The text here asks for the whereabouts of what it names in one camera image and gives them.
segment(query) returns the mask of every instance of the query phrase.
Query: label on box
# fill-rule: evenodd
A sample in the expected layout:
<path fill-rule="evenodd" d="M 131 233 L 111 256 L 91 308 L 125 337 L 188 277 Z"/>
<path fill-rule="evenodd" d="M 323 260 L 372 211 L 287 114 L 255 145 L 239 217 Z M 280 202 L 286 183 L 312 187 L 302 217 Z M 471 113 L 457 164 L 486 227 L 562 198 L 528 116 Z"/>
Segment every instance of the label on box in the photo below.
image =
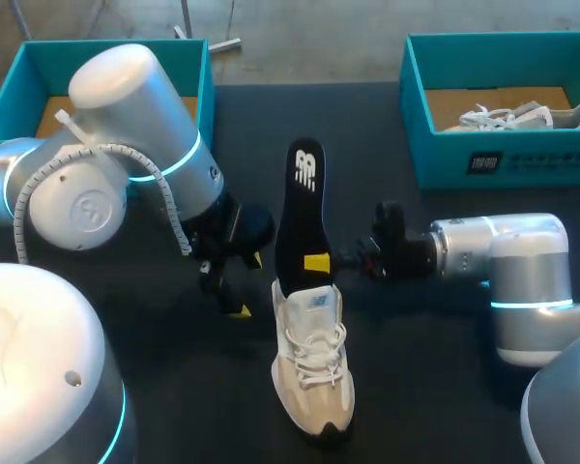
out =
<path fill-rule="evenodd" d="M 474 152 L 466 174 L 494 174 L 501 164 L 503 152 Z"/>

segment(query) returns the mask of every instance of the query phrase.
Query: cable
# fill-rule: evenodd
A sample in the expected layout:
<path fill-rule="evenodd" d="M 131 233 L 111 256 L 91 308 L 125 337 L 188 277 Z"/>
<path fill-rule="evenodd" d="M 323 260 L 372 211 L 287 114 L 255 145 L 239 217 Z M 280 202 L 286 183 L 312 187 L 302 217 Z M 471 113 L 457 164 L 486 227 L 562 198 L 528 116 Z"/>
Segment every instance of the cable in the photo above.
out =
<path fill-rule="evenodd" d="M 145 155 L 125 145 L 103 144 L 99 145 L 99 149 L 111 155 L 121 155 L 123 157 L 136 160 L 138 163 L 143 165 L 146 168 L 146 170 L 153 175 L 153 177 L 155 177 L 155 180 L 157 181 L 157 183 L 159 184 L 159 188 L 161 189 L 163 201 L 165 202 L 165 211 L 167 212 L 167 216 L 170 220 L 170 225 L 172 226 L 172 231 L 176 236 L 176 240 L 178 242 L 179 247 L 181 248 L 181 252 L 183 253 L 184 256 L 189 256 L 189 254 L 191 253 L 191 245 L 189 243 L 189 239 L 185 235 L 185 232 L 183 232 L 183 227 L 181 227 L 181 222 L 178 219 L 178 214 L 176 212 L 176 204 L 174 203 L 174 196 L 172 195 L 170 185 L 168 185 L 167 181 L 163 177 L 163 174 L 161 174 L 159 168 L 156 167 L 155 164 Z M 28 179 L 28 182 L 26 182 L 26 185 L 19 193 L 17 201 L 15 202 L 14 205 L 14 221 L 13 221 L 14 240 L 19 264 L 28 264 L 28 253 L 26 251 L 26 244 L 24 242 L 23 224 L 26 213 L 26 207 L 28 206 L 28 201 L 30 200 L 32 193 L 41 184 L 41 182 L 47 179 L 47 177 L 49 177 L 49 175 L 52 174 L 54 171 L 57 171 L 63 166 L 70 164 L 72 162 L 93 156 L 94 156 L 93 152 L 87 148 L 81 149 L 74 153 L 60 155 L 58 157 L 55 157 L 45 165 L 43 165 L 39 170 L 37 170 L 37 172 L 35 172 L 32 175 L 30 179 Z"/>

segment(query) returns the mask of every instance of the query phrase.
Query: teal cardboard box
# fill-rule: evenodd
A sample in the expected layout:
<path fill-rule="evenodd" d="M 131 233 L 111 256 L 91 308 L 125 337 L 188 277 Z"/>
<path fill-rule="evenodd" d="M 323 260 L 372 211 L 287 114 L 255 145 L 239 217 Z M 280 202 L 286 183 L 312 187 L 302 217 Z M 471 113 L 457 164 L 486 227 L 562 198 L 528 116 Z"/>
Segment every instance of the teal cardboard box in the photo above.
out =
<path fill-rule="evenodd" d="M 580 130 L 443 132 L 427 98 L 437 89 L 558 87 L 575 107 L 580 32 L 411 35 L 399 85 L 420 188 L 580 186 Z"/>
<path fill-rule="evenodd" d="M 157 55 L 181 97 L 196 97 L 195 124 L 211 147 L 215 85 L 206 41 L 51 41 L 19 49 L 0 90 L 0 143 L 34 137 L 51 97 L 64 97 L 75 72 L 90 58 L 121 44 L 143 44 Z"/>

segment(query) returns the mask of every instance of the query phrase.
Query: shoe lace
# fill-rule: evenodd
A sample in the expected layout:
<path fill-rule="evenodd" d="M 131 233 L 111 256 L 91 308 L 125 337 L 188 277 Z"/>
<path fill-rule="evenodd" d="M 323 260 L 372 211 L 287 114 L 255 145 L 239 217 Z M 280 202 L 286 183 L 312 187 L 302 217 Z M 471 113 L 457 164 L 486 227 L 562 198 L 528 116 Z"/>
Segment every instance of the shoe lace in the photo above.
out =
<path fill-rule="evenodd" d="M 513 129 L 515 114 L 510 109 L 494 109 L 488 111 L 485 106 L 477 105 L 480 111 L 469 111 L 460 116 L 462 126 L 478 127 L 480 131 Z"/>
<path fill-rule="evenodd" d="M 346 328 L 335 324 L 333 334 L 316 331 L 304 342 L 297 341 L 286 330 L 286 337 L 294 348 L 294 366 L 299 372 L 299 382 L 303 387 L 335 381 L 342 376 L 340 350 L 346 339 Z"/>

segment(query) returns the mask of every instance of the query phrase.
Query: white dome cover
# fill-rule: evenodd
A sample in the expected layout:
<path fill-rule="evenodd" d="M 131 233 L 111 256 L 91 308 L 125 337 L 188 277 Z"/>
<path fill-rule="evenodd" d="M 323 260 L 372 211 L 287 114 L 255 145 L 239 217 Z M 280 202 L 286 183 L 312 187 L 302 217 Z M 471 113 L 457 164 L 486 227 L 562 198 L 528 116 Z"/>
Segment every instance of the white dome cover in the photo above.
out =
<path fill-rule="evenodd" d="M 33 459 L 73 426 L 104 356 L 101 322 L 75 287 L 48 271 L 0 264 L 0 464 Z"/>

